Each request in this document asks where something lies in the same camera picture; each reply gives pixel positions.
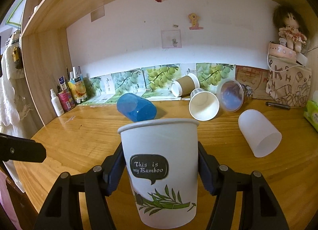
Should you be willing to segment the pink can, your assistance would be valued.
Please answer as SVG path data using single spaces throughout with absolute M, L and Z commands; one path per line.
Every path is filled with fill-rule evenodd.
M 70 111 L 76 106 L 69 88 L 59 92 L 58 98 L 65 112 Z

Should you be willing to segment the grey checked paper cup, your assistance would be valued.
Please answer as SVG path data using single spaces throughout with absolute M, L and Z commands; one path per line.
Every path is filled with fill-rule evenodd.
M 213 93 L 204 89 L 194 89 L 190 94 L 189 112 L 198 121 L 209 121 L 219 112 L 219 100 Z

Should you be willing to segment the white spray bottle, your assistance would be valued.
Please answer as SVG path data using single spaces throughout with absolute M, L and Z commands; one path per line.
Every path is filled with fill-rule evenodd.
M 58 117 L 62 116 L 64 114 L 64 109 L 61 105 L 61 102 L 56 95 L 55 91 L 53 89 L 50 89 L 50 95 L 51 95 L 51 103 L 55 110 L 55 113 Z

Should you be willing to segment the black pen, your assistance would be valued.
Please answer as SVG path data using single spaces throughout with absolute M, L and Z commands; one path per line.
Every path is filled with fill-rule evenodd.
M 285 109 L 285 110 L 291 109 L 291 107 L 289 105 L 278 104 L 278 103 L 270 102 L 270 101 L 265 102 L 265 104 L 266 104 L 266 106 L 269 106 L 269 107 L 275 107 L 275 108 L 280 108 L 280 109 Z

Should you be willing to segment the white tape roll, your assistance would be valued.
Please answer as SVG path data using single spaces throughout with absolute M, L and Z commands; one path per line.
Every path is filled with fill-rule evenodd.
M 297 63 L 299 65 L 306 67 L 308 63 L 308 58 L 306 58 L 306 56 L 302 53 L 297 53 Z

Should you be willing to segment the brown sleeve paper cup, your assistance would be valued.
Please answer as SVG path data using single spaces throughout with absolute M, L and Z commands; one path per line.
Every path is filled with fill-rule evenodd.
M 171 92 L 176 97 L 188 96 L 191 92 L 199 88 L 199 80 L 193 73 L 189 73 L 186 76 L 173 81 L 171 84 Z

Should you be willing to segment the white lace cloth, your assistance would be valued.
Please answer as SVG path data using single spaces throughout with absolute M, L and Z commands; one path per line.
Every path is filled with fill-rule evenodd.
M 23 69 L 15 68 L 14 47 L 7 46 L 1 60 L 1 133 L 30 139 L 43 124 L 32 101 Z

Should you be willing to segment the letter print fabric bag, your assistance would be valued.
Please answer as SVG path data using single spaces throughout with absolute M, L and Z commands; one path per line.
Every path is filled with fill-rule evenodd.
M 278 104 L 304 107 L 307 103 L 311 69 L 287 58 L 268 56 L 266 93 Z

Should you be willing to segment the white frosted plastic cup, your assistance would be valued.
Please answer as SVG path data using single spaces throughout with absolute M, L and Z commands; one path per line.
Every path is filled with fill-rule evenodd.
M 248 109 L 241 113 L 238 125 L 257 158 L 269 155 L 281 142 L 282 134 L 261 112 L 255 109 Z

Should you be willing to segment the white bamboo print paper cup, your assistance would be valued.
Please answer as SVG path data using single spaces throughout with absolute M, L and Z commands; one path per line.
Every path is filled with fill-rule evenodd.
M 156 119 L 119 128 L 141 221 L 152 228 L 186 225 L 196 216 L 199 123 Z

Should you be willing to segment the brown haired rag doll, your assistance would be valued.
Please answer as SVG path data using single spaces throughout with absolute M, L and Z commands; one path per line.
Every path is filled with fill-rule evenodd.
M 301 15 L 291 6 L 279 5 L 274 9 L 272 20 L 278 30 L 279 43 L 300 53 L 309 37 L 309 30 Z

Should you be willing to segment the blue plastic cup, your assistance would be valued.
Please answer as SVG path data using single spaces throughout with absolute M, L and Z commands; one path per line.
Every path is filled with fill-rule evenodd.
M 156 106 L 134 93 L 122 95 L 116 104 L 117 110 L 132 122 L 152 120 L 156 117 Z

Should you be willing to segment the grape print poster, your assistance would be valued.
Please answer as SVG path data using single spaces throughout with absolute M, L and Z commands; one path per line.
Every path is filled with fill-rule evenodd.
M 175 80 L 194 74 L 202 89 L 216 93 L 224 79 L 235 78 L 236 66 L 224 63 L 164 64 L 85 78 L 86 106 L 115 104 L 126 93 L 149 100 L 179 100 L 171 89 Z

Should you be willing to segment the green tissue pack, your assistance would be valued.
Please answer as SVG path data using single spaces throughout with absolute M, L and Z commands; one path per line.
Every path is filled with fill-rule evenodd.
M 317 102 L 308 100 L 304 114 L 304 118 L 318 131 L 318 105 Z

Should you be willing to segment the clear plastic cup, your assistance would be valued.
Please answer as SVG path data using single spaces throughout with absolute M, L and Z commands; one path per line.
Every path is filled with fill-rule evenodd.
M 222 109 L 227 112 L 236 112 L 244 103 L 252 99 L 253 90 L 235 79 L 225 79 L 218 84 L 216 95 Z

